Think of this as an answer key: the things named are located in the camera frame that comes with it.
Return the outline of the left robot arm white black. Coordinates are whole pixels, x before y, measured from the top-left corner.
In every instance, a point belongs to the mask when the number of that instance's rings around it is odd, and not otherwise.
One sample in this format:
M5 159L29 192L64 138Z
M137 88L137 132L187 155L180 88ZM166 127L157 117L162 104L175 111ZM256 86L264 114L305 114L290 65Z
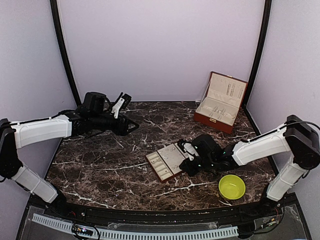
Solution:
M139 128L139 124L122 115L132 98L121 93L115 102L98 92L87 92L84 101L74 110L63 110L57 115L27 121L0 121L0 175L12 180L31 194L51 204L51 210L60 218L71 213L65 196L52 184L28 168L18 157L18 150L53 139L76 137L97 130L112 131L126 136Z

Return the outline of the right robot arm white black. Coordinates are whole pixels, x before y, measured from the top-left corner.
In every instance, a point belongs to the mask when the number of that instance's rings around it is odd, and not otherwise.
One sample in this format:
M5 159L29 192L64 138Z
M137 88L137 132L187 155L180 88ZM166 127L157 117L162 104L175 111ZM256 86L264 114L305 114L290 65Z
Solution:
M315 127L313 122L290 115L277 128L224 148L208 134L192 141L181 139L177 145L187 157L179 168L192 177L201 170L230 171L264 157L290 152L287 163L266 187L263 200L255 205L255 213L266 217L274 210L274 202L320 164L320 136Z

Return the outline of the red jewelry tray insert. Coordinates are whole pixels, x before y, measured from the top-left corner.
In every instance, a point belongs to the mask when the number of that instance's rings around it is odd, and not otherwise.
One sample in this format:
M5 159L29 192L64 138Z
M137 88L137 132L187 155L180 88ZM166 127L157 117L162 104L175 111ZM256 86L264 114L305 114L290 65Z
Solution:
M180 164L188 158L177 143L170 144L145 156L153 172L161 183L182 174Z

